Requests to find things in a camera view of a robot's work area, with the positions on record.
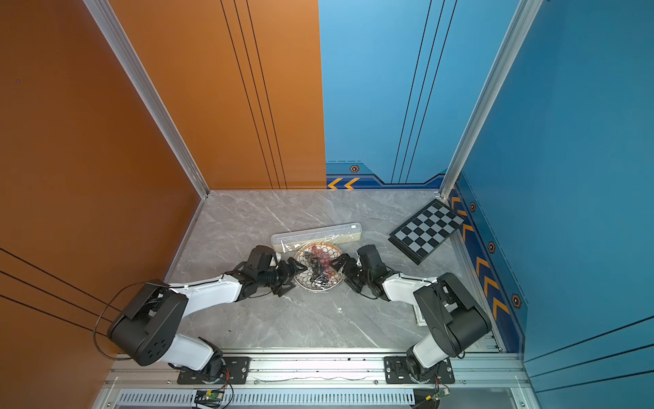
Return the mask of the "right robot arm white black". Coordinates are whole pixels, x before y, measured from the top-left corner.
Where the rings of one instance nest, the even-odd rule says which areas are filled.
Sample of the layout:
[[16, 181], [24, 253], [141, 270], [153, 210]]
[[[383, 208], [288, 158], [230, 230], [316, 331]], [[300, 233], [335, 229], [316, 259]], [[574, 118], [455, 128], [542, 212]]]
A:
[[414, 381], [430, 382], [440, 363], [462, 356], [492, 331], [492, 320], [455, 274], [437, 278], [402, 274], [381, 260], [374, 245], [359, 248], [358, 256], [354, 259], [342, 254], [330, 266], [343, 273], [346, 283], [359, 295], [368, 287], [374, 299], [409, 304], [425, 321], [429, 334], [411, 346], [405, 357]]

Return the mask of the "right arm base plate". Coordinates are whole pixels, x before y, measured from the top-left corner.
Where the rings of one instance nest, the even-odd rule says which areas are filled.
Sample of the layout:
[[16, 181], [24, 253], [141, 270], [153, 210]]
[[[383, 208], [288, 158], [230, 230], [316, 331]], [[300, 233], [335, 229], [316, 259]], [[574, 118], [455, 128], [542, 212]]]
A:
[[408, 383], [456, 383], [451, 360], [446, 358], [434, 366], [425, 368], [414, 357], [385, 356], [383, 358], [384, 373], [388, 384]]

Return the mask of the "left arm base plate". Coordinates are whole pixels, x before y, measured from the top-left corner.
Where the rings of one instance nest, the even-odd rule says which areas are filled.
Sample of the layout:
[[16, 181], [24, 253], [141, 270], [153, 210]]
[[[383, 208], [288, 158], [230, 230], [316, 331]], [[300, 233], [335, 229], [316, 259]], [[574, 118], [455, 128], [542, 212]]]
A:
[[211, 360], [201, 371], [183, 367], [177, 383], [181, 385], [242, 385], [246, 383], [251, 359], [248, 356], [223, 356]]

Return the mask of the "patterned plate orange rim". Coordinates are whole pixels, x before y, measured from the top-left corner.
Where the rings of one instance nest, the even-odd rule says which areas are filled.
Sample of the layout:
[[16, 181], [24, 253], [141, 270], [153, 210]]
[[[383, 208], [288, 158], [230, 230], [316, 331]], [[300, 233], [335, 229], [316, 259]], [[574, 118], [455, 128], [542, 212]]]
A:
[[295, 283], [311, 292], [329, 291], [340, 285], [344, 274], [332, 263], [341, 255], [342, 251], [329, 243], [315, 242], [305, 245], [296, 253], [294, 259], [307, 269], [295, 275]]

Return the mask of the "white plastic wrap dispenser box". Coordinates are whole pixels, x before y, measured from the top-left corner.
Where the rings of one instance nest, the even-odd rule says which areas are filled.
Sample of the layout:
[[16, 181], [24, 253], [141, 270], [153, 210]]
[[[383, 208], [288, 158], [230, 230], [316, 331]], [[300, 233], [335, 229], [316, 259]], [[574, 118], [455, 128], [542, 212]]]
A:
[[311, 228], [272, 235], [272, 248], [279, 253], [296, 252], [305, 245], [328, 243], [332, 245], [359, 241], [363, 233], [360, 223], [345, 223], [323, 228]]

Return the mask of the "clear plastic wrap sheet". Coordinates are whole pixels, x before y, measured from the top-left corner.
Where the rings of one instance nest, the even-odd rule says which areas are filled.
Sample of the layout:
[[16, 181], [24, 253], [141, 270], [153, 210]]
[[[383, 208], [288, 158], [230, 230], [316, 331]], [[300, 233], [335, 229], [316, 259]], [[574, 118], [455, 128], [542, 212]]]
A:
[[307, 268], [295, 274], [293, 281], [311, 292], [328, 291], [343, 281], [341, 268], [333, 264], [343, 254], [338, 246], [359, 240], [360, 233], [289, 232], [271, 238], [277, 253], [292, 253], [292, 259]]

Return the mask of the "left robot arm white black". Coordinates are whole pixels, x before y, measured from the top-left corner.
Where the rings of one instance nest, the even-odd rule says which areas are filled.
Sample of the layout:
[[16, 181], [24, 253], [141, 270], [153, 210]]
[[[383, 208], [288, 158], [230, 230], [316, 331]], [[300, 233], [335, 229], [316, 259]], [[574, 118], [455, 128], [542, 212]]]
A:
[[107, 337], [139, 366], [163, 362], [199, 383], [226, 382], [223, 352], [203, 338], [180, 333], [182, 320], [201, 310], [245, 301], [261, 287], [281, 297], [294, 287], [294, 277], [307, 270], [295, 259], [280, 260], [274, 249], [259, 245], [246, 261], [216, 278], [182, 284], [144, 281], [108, 328]]

